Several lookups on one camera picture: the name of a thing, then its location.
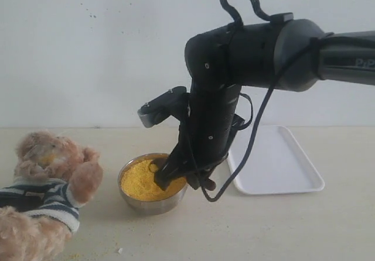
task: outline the stainless steel bowl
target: stainless steel bowl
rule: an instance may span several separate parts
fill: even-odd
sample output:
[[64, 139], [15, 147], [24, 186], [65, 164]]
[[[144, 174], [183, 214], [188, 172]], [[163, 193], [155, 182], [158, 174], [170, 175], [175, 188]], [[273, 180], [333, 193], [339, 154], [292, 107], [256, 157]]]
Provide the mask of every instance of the stainless steel bowl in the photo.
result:
[[133, 165], [142, 162], [144, 160], [151, 160], [157, 158], [166, 158], [168, 154], [165, 153], [151, 153], [151, 154], [144, 154], [142, 156], [136, 157], [128, 162], [118, 174], [117, 184], [120, 190], [120, 194], [124, 201], [137, 213], [142, 215], [158, 215], [166, 213], [173, 208], [175, 208], [179, 202], [182, 200], [183, 196], [185, 195], [186, 189], [188, 188], [188, 184], [186, 183], [185, 186], [175, 195], [160, 201], [140, 201], [128, 196], [121, 188], [121, 178], [122, 175]]

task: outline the yellow grain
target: yellow grain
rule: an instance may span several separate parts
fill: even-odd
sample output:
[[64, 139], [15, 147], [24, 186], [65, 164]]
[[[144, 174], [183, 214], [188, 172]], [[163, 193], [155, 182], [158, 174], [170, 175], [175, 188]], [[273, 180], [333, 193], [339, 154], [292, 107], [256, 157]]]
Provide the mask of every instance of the yellow grain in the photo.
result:
[[129, 168], [121, 178], [121, 188], [130, 197], [141, 201], [165, 200], [178, 193], [186, 184], [185, 178], [173, 180], [163, 191], [154, 182], [157, 167], [144, 160]]

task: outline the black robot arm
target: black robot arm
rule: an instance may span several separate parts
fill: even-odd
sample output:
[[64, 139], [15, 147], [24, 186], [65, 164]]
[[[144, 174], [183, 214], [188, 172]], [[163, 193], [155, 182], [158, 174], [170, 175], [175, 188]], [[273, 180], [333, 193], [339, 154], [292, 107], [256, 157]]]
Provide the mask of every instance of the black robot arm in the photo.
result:
[[[207, 199], [216, 201], [243, 168], [274, 89], [301, 92], [318, 80], [375, 85], [375, 31], [333, 34], [292, 13], [265, 14], [259, 0], [251, 0], [255, 14], [267, 23], [243, 25], [238, 12], [226, 0], [224, 10], [234, 19], [226, 26], [191, 38], [185, 47], [190, 93], [176, 87], [142, 106], [138, 114], [146, 127], [169, 116], [180, 122], [179, 139], [169, 158], [155, 173], [161, 189], [185, 176]], [[235, 114], [242, 86], [268, 88], [255, 119], [249, 147], [238, 169], [209, 198], [215, 188], [209, 177], [228, 155], [244, 119]]]

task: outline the white tray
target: white tray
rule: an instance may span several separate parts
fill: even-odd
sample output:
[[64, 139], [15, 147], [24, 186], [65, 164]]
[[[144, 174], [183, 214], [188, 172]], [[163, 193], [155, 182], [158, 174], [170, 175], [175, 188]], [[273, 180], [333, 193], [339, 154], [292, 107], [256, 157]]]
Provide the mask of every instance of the white tray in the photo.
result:
[[[231, 173], [241, 162], [252, 127], [239, 131], [231, 146]], [[324, 189], [325, 182], [291, 131], [283, 126], [259, 126], [253, 150], [234, 185], [244, 194], [309, 193]]]

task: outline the white wall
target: white wall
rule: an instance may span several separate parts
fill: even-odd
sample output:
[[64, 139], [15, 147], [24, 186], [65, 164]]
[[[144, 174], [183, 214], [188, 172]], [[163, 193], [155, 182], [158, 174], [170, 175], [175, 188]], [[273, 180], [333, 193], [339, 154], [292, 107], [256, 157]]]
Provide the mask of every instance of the white wall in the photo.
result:
[[[219, 0], [1, 0], [0, 127], [140, 126], [137, 109], [189, 86], [186, 41], [231, 21]], [[229, 0], [246, 23], [248, 0]], [[375, 0], [261, 0], [325, 31], [374, 30]], [[246, 89], [258, 107], [264, 90]], [[375, 125], [375, 88], [276, 92], [264, 123]], [[247, 104], [238, 112], [247, 116]]]

